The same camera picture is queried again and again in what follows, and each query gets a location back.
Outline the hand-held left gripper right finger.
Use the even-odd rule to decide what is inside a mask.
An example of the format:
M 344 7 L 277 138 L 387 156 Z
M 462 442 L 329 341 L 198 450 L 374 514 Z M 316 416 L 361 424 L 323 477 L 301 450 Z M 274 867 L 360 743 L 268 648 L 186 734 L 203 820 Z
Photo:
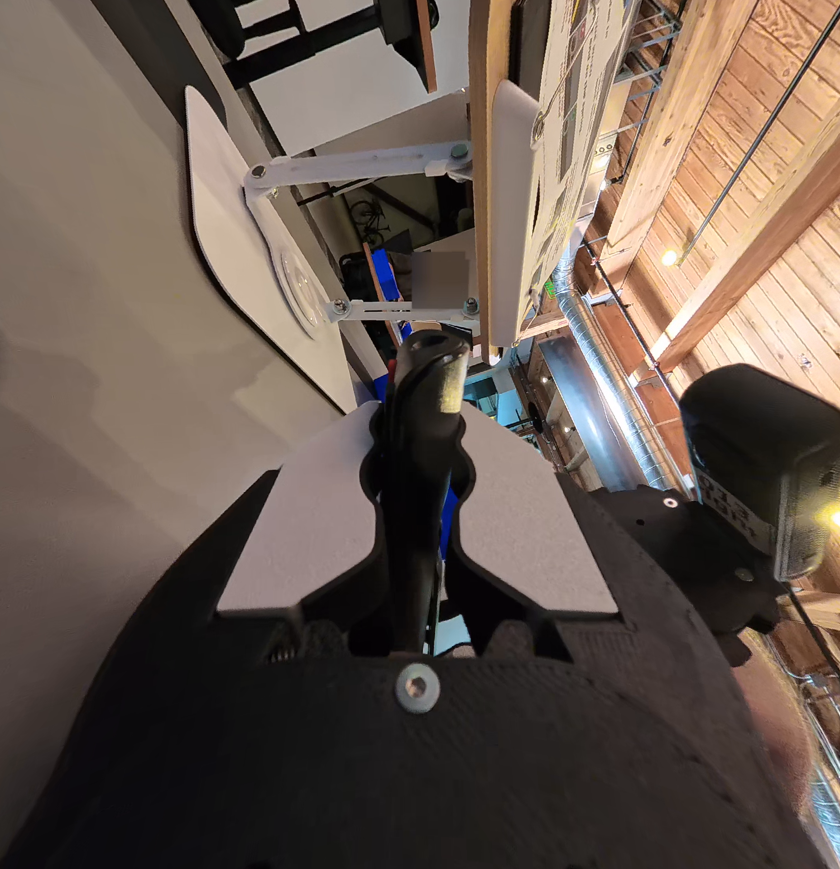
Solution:
M 552 465 L 461 406 L 447 543 L 447 598 L 482 655 L 501 623 L 544 637 L 557 621 L 618 621 L 619 607 Z

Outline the small blue storage bin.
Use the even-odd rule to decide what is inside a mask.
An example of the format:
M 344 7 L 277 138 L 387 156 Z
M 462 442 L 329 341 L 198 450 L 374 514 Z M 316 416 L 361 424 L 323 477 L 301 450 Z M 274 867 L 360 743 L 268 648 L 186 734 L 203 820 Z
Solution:
M 384 248 L 376 248 L 371 252 L 371 260 L 383 299 L 385 301 L 402 301 L 403 295 L 397 284 L 388 252 Z

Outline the wooden table with black legs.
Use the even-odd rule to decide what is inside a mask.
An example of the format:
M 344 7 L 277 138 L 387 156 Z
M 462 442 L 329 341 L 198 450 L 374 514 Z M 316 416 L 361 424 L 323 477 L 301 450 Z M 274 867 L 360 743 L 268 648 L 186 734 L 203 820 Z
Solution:
M 245 41 L 294 29 L 294 37 L 255 51 L 243 59 L 231 58 L 225 66 L 236 89 L 286 70 L 322 52 L 378 30 L 386 45 L 413 67 L 427 93 L 437 91 L 432 32 L 440 20 L 436 2 L 374 1 L 348 16 L 308 29 L 296 2 L 249 26 L 239 25 Z

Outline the black bicycle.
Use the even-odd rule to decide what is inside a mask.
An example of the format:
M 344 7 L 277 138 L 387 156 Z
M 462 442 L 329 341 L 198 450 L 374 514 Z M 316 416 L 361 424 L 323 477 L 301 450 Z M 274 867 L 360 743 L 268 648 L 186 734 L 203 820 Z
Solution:
M 349 204 L 349 215 L 360 240 L 371 249 L 380 248 L 388 239 L 391 229 L 382 203 L 376 199 L 359 199 Z

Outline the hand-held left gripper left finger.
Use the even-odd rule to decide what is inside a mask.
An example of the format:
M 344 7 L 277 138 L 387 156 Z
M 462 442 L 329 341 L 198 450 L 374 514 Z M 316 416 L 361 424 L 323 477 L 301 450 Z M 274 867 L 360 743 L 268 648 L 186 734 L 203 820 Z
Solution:
M 217 602 L 230 624 L 271 620 L 266 655 L 299 655 L 305 628 L 376 625 L 389 568 L 376 487 L 380 401 L 312 437 L 277 469 Z

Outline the black remote control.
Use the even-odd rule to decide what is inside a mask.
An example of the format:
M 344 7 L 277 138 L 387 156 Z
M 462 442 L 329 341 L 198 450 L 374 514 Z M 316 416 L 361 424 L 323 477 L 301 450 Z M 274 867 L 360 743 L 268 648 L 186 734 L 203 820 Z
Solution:
M 461 430 L 469 347 L 442 330 L 399 348 L 382 421 L 382 491 L 393 650 L 419 654 L 436 588 L 442 514 Z

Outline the black office chair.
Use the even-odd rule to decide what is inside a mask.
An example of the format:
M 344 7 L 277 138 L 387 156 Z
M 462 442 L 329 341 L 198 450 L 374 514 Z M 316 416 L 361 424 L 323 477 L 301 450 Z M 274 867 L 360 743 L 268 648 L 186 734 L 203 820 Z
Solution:
M 245 49 L 246 36 L 234 1 L 188 1 L 215 47 L 229 60 Z

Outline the white metal document stand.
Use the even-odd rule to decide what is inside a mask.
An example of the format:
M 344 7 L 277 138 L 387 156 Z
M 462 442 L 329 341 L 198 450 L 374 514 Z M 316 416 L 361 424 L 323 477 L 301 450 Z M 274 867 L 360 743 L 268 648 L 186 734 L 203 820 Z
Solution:
M 339 324 L 348 320 L 480 322 L 476 286 L 434 307 L 414 300 L 332 301 L 274 207 L 282 188 L 424 175 L 473 182 L 471 140 L 273 158 L 250 168 L 206 99 L 185 90 L 190 208 L 203 260 L 223 294 L 341 411 L 356 407 Z M 505 207 L 528 246 L 532 130 L 538 102 L 511 81 L 494 99 L 494 145 L 507 152 Z M 521 267 L 524 300 L 523 265 Z

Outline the printed instruction sheet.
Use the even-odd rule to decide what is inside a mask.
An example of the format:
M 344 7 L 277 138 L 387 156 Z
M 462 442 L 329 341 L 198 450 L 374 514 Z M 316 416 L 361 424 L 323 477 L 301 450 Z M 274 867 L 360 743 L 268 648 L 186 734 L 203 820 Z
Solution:
M 639 2 L 527 5 L 520 85 L 538 102 L 532 130 L 523 308 L 539 304 L 564 253 L 595 153 L 601 118 Z

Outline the blue plastic bin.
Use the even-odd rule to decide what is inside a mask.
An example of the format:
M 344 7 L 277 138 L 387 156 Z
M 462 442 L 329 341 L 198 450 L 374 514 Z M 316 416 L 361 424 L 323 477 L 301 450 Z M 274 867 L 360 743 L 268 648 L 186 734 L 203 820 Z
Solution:
M 368 450 L 363 459 L 360 460 L 359 480 L 363 496 L 371 505 L 371 527 L 374 531 L 373 549 L 377 555 L 380 555 L 385 549 L 386 534 L 384 529 L 384 516 L 380 509 L 379 497 L 380 486 L 377 482 L 378 464 L 380 456 L 376 452 L 374 445 L 374 425 L 372 425 L 373 417 L 382 410 L 383 403 L 386 400 L 388 388 L 394 379 L 395 358 L 389 359 L 385 365 L 387 373 L 373 379 L 371 384 L 360 382 L 356 379 L 355 372 L 351 369 L 350 374 L 352 384 L 354 386 L 355 397 L 358 407 L 367 405 L 370 408 L 368 414 L 363 411 L 360 415 L 363 416 L 361 422 L 362 437 L 369 443 L 366 445 Z M 447 545 L 450 540 L 451 528 L 456 510 L 457 498 L 452 487 L 447 489 L 444 505 L 441 512 L 441 531 L 439 542 L 439 556 L 441 560 L 447 558 Z

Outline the wooden board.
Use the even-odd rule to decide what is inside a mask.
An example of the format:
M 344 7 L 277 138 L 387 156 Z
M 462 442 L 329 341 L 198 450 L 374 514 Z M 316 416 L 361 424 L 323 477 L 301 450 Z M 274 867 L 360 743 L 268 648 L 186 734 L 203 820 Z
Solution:
M 469 128 L 473 147 L 475 273 L 480 357 L 494 366 L 519 332 L 523 242 L 505 207 L 507 152 L 494 145 L 494 99 L 511 71 L 514 1 L 469 4 Z

